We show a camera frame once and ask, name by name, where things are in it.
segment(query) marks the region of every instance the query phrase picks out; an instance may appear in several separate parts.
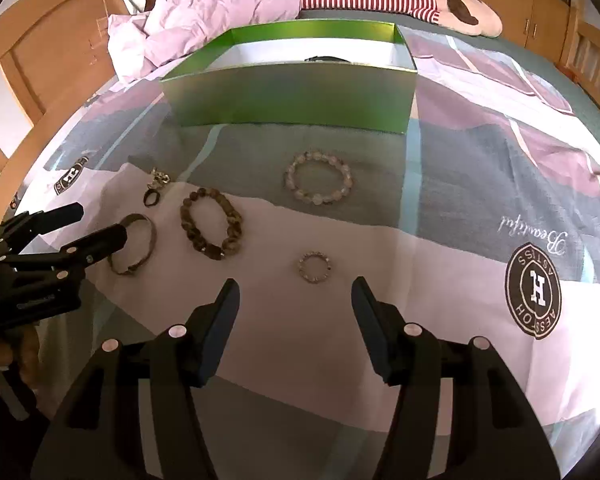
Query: beaded bracelet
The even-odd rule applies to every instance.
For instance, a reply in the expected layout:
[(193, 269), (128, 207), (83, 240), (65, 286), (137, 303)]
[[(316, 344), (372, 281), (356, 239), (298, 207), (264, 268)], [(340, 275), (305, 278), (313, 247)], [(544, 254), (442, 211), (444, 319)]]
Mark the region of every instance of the beaded bracelet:
[[(189, 207), (199, 197), (209, 196), (213, 198), (224, 211), (226, 221), (229, 227), (226, 229), (228, 235), (222, 242), (222, 246), (210, 244), (205, 240), (200, 230), (196, 227), (196, 223), (191, 217)], [(182, 201), (180, 207), (180, 225), (187, 232), (187, 238), (191, 240), (193, 248), (212, 260), (222, 260), (225, 256), (232, 256), (240, 250), (240, 238), (242, 237), (242, 216), (238, 213), (231, 202), (220, 193), (217, 189), (204, 187), (198, 188), (197, 191), (192, 191), (188, 198)]]
[[(308, 160), (316, 160), (317, 162), (326, 162), (330, 166), (333, 166), (337, 170), (340, 170), (342, 176), (344, 177), (344, 181), (342, 183), (342, 188), (337, 189), (328, 195), (322, 195), (320, 193), (310, 194), (306, 192), (304, 189), (300, 189), (296, 185), (296, 168), (300, 164), (304, 164)], [(314, 205), (321, 204), (331, 204), (333, 202), (337, 202), (341, 200), (343, 196), (347, 196), (353, 187), (353, 178), (351, 177), (351, 169), (347, 164), (344, 163), (343, 160), (334, 155), (326, 155), (321, 152), (309, 151), (301, 153), (300, 155), (296, 155), (294, 161), (291, 165), (286, 168), (285, 171), (285, 187), (294, 192), (294, 196), (305, 202), (306, 204), (313, 203)]]
[[(327, 267), (326, 272), (319, 276), (310, 276), (305, 268), (305, 263), (309, 258), (319, 258), (324, 261)], [(305, 253), (302, 258), (298, 260), (298, 272), (300, 273), (300, 276), (302, 276), (302, 278), (309, 283), (315, 284), (323, 282), (324, 280), (328, 279), (331, 273), (331, 260), (326, 254), (321, 253), (320, 251), (311, 251), (310, 253)]]

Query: clear crystal bracelet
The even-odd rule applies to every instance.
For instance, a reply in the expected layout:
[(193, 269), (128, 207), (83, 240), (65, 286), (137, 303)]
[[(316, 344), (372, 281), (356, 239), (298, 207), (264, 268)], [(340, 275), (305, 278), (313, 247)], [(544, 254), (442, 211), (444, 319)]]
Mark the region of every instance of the clear crystal bracelet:
[[(342, 188), (333, 191), (331, 194), (323, 195), (320, 193), (308, 193), (304, 189), (299, 188), (296, 185), (296, 168), (300, 164), (304, 164), (309, 160), (316, 160), (317, 162), (326, 162), (330, 166), (333, 166), (342, 173), (344, 181)], [(326, 155), (318, 151), (308, 151), (296, 155), (291, 165), (286, 168), (285, 171), (285, 187), (293, 191), (294, 196), (305, 202), (306, 204), (313, 203), (314, 205), (331, 204), (341, 200), (343, 196), (347, 196), (353, 187), (353, 178), (351, 177), (351, 168), (344, 163), (344, 161), (334, 155)]]

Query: circular logo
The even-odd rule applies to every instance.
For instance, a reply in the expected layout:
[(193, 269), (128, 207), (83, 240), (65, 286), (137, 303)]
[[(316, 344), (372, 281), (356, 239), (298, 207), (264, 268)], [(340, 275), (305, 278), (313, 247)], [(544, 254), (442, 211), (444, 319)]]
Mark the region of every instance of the circular logo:
[(507, 264), (505, 294), (518, 326), (536, 339), (547, 337), (560, 319), (562, 293), (554, 264), (546, 253), (526, 243)]

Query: bed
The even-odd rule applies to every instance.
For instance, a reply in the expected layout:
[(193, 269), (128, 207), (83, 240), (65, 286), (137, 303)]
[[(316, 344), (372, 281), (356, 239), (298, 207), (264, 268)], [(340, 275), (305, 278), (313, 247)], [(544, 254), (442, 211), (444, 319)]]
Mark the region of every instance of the bed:
[[(373, 373), (352, 316), (350, 284), (362, 275), (381, 301), (438, 338), (488, 337), (563, 474), (586, 452), (600, 430), (600, 111), (549, 62), (407, 16), (304, 12), (300, 18), (402, 27), (418, 68), (405, 134), (302, 124), (183, 128), (158, 80), (170, 67), (92, 98), (112, 77), (98, 20), (124, 13), (120, 0), (27, 0), (8, 12), (22, 16), (22, 26), (0, 34), (0, 65), (33, 128), (0, 159), (0, 222), (38, 160), (18, 210), (80, 202), (85, 216), (27, 250), (56, 250), (131, 212), (158, 228), (156, 250), (134, 277), (114, 275), (106, 262), (93, 266), (83, 307), (40, 325), (47, 413), (103, 340), (151, 338), (232, 277), (242, 291), (234, 332), (218, 376), (194, 391), (218, 476), (369, 478), (397, 391)], [(69, 21), (74, 12), (80, 20)], [(62, 41), (75, 42), (80, 56), (40, 49), (59, 23), (72, 23)], [(44, 84), (39, 63), (57, 70)], [(58, 83), (66, 71), (75, 75), (69, 87)], [(75, 126), (56, 134), (78, 108)], [(337, 206), (305, 204), (283, 186), (294, 156), (312, 149), (352, 169), (354, 189)], [(56, 194), (54, 184), (81, 157), (80, 176)], [(173, 182), (148, 209), (142, 195), (152, 168)], [(329, 177), (308, 175), (307, 185)], [(225, 193), (245, 219), (242, 251), (231, 259), (205, 258), (179, 227), (182, 199), (198, 186)], [(209, 238), (222, 239), (220, 212), (201, 203), (197, 215)], [(141, 228), (129, 233), (144, 236)], [(550, 255), (560, 277), (562, 312), (547, 336), (525, 333), (507, 307), (507, 263), (526, 242)], [(120, 264), (142, 250), (142, 242), (130, 244)], [(334, 262), (320, 285), (294, 269), (311, 250)], [(444, 470), (451, 391), (443, 385), (430, 474)], [(144, 453), (147, 471), (159, 476), (155, 448), (149, 443)]]

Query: pink blanket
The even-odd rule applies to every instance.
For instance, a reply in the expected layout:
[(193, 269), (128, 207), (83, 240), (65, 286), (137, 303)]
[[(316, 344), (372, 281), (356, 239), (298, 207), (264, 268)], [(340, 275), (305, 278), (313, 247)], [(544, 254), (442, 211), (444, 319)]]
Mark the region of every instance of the pink blanket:
[(109, 55), (127, 84), (230, 28), (293, 20), (299, 9), (300, 0), (156, 0), (150, 12), (109, 17)]

